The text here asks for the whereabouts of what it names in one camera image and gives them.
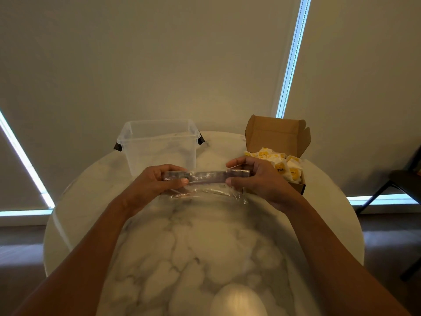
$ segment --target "marble tabletop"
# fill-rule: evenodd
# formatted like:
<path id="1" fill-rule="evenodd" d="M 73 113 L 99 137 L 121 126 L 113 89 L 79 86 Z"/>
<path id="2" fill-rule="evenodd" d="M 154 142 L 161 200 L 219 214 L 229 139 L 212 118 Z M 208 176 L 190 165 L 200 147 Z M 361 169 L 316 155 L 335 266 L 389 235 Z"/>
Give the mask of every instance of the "marble tabletop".
<path id="1" fill-rule="evenodd" d="M 198 171 L 225 169 L 245 150 L 243 135 L 203 132 Z M 304 197 L 360 262 L 364 239 L 353 208 L 317 166 L 305 160 Z M 49 275 L 131 181 L 124 153 L 87 168 L 61 196 L 45 231 Z M 322 315 L 317 291 L 291 224 L 261 198 L 247 204 L 158 197 L 119 237 L 98 315 Z"/>

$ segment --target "cardboard flap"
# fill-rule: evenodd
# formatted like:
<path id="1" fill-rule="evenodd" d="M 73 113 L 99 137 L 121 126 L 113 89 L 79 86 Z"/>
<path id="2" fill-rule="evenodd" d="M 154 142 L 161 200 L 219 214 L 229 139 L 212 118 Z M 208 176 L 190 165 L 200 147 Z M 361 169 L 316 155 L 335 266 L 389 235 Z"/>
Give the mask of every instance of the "cardboard flap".
<path id="1" fill-rule="evenodd" d="M 310 129 L 304 120 L 277 119 L 252 115 L 245 129 L 249 152 L 262 147 L 300 157 L 311 142 Z"/>

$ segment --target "bright light strip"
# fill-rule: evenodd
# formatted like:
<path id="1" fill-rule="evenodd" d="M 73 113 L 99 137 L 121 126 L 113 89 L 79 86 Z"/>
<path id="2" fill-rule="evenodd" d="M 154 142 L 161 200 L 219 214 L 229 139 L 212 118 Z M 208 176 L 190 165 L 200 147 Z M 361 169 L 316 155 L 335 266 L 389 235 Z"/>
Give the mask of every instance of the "bright light strip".
<path id="1" fill-rule="evenodd" d="M 351 196 L 347 197 L 351 205 L 364 205 L 371 196 Z M 401 204 L 418 204 L 408 194 L 389 194 L 379 195 L 370 205 L 401 205 Z"/>
<path id="2" fill-rule="evenodd" d="M 35 171 L 34 167 L 29 161 L 26 153 L 24 152 L 22 146 L 19 144 L 15 134 L 13 133 L 12 129 L 10 128 L 9 124 L 7 123 L 1 111 L 0 111 L 0 126 L 3 129 L 3 132 L 6 135 L 7 139 L 9 140 L 10 144 L 12 144 L 13 149 L 16 151 L 16 154 L 18 154 L 19 159 L 21 160 L 22 164 L 27 170 L 29 176 L 31 177 L 32 181 L 34 182 L 35 186 L 37 187 L 38 191 L 40 192 L 47 206 L 49 208 L 55 207 L 53 200 L 51 199 L 49 193 L 47 192 L 47 189 L 45 188 L 43 182 L 39 178 L 37 172 Z"/>
<path id="3" fill-rule="evenodd" d="M 292 39 L 291 50 L 288 57 L 287 68 L 285 71 L 284 82 L 282 84 L 281 95 L 279 97 L 277 118 L 283 118 L 289 91 L 291 89 L 292 78 L 294 76 L 295 65 L 298 59 L 298 52 L 300 51 L 301 39 L 303 38 L 304 28 L 306 26 L 307 14 L 309 12 L 311 0 L 301 0 L 300 10 L 298 11 L 297 23 L 295 24 L 294 36 Z"/>
<path id="4" fill-rule="evenodd" d="M 52 209 L 31 209 L 29 211 L 0 211 L 0 217 L 51 215 Z"/>

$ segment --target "wooden floor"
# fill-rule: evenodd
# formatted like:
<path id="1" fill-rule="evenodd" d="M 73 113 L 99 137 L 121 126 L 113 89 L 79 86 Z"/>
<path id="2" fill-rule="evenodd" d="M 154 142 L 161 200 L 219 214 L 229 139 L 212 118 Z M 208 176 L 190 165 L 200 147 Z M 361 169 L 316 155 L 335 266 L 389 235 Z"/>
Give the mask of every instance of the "wooden floor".
<path id="1" fill-rule="evenodd" d="M 421 271 L 399 275 L 421 257 L 421 214 L 359 217 L 366 241 L 365 266 L 411 313 L 421 316 Z M 44 226 L 0 228 L 0 315 L 8 316 L 45 278 Z"/>

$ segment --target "brown box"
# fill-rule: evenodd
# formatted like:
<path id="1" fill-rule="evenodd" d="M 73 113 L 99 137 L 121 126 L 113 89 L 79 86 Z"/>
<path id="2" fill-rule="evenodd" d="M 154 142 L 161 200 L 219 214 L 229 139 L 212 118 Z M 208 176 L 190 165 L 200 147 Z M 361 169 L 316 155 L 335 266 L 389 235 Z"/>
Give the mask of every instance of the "brown box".
<path id="1" fill-rule="evenodd" d="M 301 157 L 312 138 L 305 120 L 288 120 L 252 115 L 245 128 L 245 143 L 249 152 L 258 152 L 262 147 Z M 304 173 L 300 183 L 289 184 L 301 195 L 306 182 Z"/>

